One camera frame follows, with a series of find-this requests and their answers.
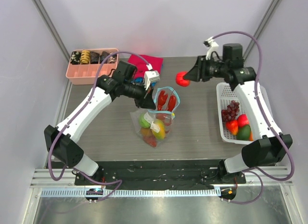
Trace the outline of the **red toy apple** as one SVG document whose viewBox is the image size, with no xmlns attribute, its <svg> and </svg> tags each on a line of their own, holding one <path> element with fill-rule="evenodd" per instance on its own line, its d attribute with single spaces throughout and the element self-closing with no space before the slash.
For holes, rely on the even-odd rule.
<svg viewBox="0 0 308 224">
<path fill-rule="evenodd" d="M 246 114 L 241 114 L 238 118 L 237 118 L 237 124 L 238 127 L 241 128 L 243 126 L 249 125 L 249 120 L 247 118 Z"/>
<path fill-rule="evenodd" d="M 181 87 L 188 87 L 190 85 L 190 81 L 184 79 L 184 76 L 187 74 L 187 71 L 182 71 L 176 74 L 176 83 Z"/>
</svg>

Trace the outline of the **green toy lime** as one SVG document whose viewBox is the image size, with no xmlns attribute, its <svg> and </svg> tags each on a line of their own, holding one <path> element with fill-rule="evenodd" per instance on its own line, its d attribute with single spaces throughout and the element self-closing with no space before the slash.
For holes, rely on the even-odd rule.
<svg viewBox="0 0 308 224">
<path fill-rule="evenodd" d="M 142 128 L 150 128 L 153 118 L 149 115 L 148 112 L 143 113 L 139 116 L 139 125 Z"/>
</svg>

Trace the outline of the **brown toy potato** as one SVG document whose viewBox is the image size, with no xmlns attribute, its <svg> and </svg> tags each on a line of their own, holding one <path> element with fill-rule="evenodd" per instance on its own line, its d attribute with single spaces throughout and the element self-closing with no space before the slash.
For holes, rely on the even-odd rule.
<svg viewBox="0 0 308 224">
<path fill-rule="evenodd" d="M 141 128 L 140 133 L 143 137 L 151 137 L 153 135 L 152 130 L 150 128 Z"/>
</svg>

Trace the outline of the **yellow orange toy mango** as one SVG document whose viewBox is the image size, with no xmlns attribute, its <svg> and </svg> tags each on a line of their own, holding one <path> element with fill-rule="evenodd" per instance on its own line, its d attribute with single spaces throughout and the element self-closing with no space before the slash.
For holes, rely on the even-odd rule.
<svg viewBox="0 0 308 224">
<path fill-rule="evenodd" d="M 154 137 L 158 140 L 164 140 L 166 137 L 165 125 L 163 121 L 159 119 L 155 119 L 151 124 L 150 129 L 154 135 Z"/>
</svg>

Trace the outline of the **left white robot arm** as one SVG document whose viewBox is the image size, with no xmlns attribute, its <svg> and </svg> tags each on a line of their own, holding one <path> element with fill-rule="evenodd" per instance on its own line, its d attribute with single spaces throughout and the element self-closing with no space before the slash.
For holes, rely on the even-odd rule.
<svg viewBox="0 0 308 224">
<path fill-rule="evenodd" d="M 156 109 L 151 84 L 159 81 L 160 75 L 150 64 L 147 68 L 142 85 L 132 82 L 136 66 L 123 61 L 110 76 L 98 77 L 86 98 L 65 120 L 44 130 L 49 156 L 59 159 L 66 167 L 83 172 L 90 184 L 99 184 L 103 178 L 99 165 L 77 143 L 95 117 L 120 96 L 134 99 L 138 108 Z"/>
</svg>

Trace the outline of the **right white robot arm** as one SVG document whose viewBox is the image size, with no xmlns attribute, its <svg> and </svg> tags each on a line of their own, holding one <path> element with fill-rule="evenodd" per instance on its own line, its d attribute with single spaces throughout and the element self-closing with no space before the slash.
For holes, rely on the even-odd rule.
<svg viewBox="0 0 308 224">
<path fill-rule="evenodd" d="M 288 153 L 293 140 L 283 134 L 275 123 L 256 81 L 252 67 L 244 66 L 243 47 L 239 43 L 223 45 L 222 57 L 214 58 L 218 49 L 215 41 L 205 41 L 206 55 L 197 57 L 193 68 L 184 75 L 185 80 L 206 82 L 222 78 L 243 105 L 253 134 L 253 142 L 244 146 L 241 153 L 222 160 L 217 176 L 223 183 L 230 182 L 235 173 L 250 168 L 280 162 Z"/>
</svg>

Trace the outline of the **white plastic basket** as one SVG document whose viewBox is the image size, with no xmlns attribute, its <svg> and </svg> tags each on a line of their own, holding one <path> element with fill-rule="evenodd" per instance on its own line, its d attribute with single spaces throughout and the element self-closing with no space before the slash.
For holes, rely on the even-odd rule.
<svg viewBox="0 0 308 224">
<path fill-rule="evenodd" d="M 265 121 L 256 100 L 254 81 L 239 85 L 234 90 L 231 90 L 229 84 L 221 82 L 216 86 L 216 93 L 220 135 L 223 141 L 248 145 L 264 135 L 273 137 L 271 128 L 278 134 L 282 132 L 272 117 L 266 90 L 258 84 L 257 95 L 269 124 Z M 227 121 L 222 110 L 226 110 L 232 101 L 239 103 L 238 114 L 233 120 Z"/>
</svg>

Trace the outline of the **purple toy grapes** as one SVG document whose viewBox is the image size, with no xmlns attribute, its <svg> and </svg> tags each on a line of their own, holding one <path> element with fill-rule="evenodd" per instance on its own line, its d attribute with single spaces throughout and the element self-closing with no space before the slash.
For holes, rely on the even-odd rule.
<svg viewBox="0 0 308 224">
<path fill-rule="evenodd" d="M 221 111 L 222 121 L 228 122 L 235 120 L 236 117 L 239 115 L 239 106 L 239 102 L 232 100 L 231 103 L 227 105 L 227 108 Z"/>
</svg>

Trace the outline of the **black dotted sock roll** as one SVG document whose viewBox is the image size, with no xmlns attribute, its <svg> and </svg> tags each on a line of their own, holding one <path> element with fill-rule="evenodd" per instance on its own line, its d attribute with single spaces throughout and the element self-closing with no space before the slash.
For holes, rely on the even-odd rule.
<svg viewBox="0 0 308 224">
<path fill-rule="evenodd" d="M 110 52 L 110 57 L 108 58 L 109 64 L 115 64 L 117 62 L 117 53 L 116 52 Z"/>
</svg>

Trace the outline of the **black patterned sock roll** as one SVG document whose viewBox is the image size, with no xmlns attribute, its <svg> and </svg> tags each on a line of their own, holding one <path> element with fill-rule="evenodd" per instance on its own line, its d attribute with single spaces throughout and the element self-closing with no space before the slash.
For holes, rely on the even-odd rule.
<svg viewBox="0 0 308 224">
<path fill-rule="evenodd" d="M 102 61 L 103 61 L 104 59 L 106 59 L 108 55 L 109 55 L 108 52 L 103 51 L 103 52 L 101 53 L 101 55 L 100 55 L 100 58 L 99 58 L 99 64 L 101 64 Z"/>
</svg>

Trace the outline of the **pink compartment tray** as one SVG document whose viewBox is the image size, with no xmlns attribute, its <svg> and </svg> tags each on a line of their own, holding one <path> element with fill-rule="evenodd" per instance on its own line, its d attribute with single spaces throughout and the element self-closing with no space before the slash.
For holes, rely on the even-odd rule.
<svg viewBox="0 0 308 224">
<path fill-rule="evenodd" d="M 106 51 L 110 54 L 110 52 L 117 52 L 117 48 L 104 48 L 104 49 L 87 49 L 89 51 L 97 52 L 101 55 L 103 51 Z M 109 64 L 107 57 L 105 60 L 105 64 L 102 66 L 99 75 L 108 75 L 111 73 L 111 70 L 116 69 L 118 65 L 119 57 L 117 55 L 117 62 L 115 64 Z M 87 64 L 87 65 L 72 65 L 68 64 L 67 70 L 66 70 L 66 77 L 70 80 L 70 82 L 74 85 L 90 85 L 94 83 L 95 76 L 97 74 L 97 71 L 99 69 L 101 64 Z"/>
</svg>

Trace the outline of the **dark brown sock roll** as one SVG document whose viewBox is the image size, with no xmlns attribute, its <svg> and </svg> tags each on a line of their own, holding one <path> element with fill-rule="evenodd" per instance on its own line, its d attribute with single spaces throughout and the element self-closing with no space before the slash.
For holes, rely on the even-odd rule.
<svg viewBox="0 0 308 224">
<path fill-rule="evenodd" d="M 90 51 L 90 64 L 98 64 L 100 59 L 100 54 L 94 51 Z"/>
</svg>

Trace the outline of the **green toy avocado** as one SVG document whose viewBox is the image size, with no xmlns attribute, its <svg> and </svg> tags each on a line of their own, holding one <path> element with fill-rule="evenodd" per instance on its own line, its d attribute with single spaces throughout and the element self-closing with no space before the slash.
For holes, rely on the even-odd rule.
<svg viewBox="0 0 308 224">
<path fill-rule="evenodd" d="M 249 125 L 245 125 L 239 128 L 236 139 L 242 141 L 249 141 L 251 136 L 251 127 Z"/>
</svg>

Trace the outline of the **yellow striped sock roll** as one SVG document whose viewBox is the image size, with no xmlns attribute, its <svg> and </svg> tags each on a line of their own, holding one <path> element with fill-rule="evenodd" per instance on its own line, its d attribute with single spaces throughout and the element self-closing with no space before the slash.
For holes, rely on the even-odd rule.
<svg viewBox="0 0 308 224">
<path fill-rule="evenodd" d="M 80 56 L 80 63 L 82 65 L 87 65 L 90 63 L 90 51 L 89 50 L 82 50 Z"/>
</svg>

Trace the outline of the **black floral sock roll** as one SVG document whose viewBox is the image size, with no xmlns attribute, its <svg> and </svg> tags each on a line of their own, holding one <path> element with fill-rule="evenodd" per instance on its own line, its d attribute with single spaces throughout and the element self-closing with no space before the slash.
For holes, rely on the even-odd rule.
<svg viewBox="0 0 308 224">
<path fill-rule="evenodd" d="M 81 51 L 73 51 L 70 57 L 70 64 L 79 65 L 81 59 Z"/>
</svg>

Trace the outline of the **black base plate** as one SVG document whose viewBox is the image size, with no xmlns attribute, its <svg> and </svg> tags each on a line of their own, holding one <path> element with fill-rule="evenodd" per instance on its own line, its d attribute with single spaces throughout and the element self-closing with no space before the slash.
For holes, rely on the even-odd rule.
<svg viewBox="0 0 308 224">
<path fill-rule="evenodd" d="M 100 161 L 102 182 L 122 180 L 121 190 L 201 190 L 245 184 L 242 172 L 227 174 L 219 159 Z"/>
</svg>

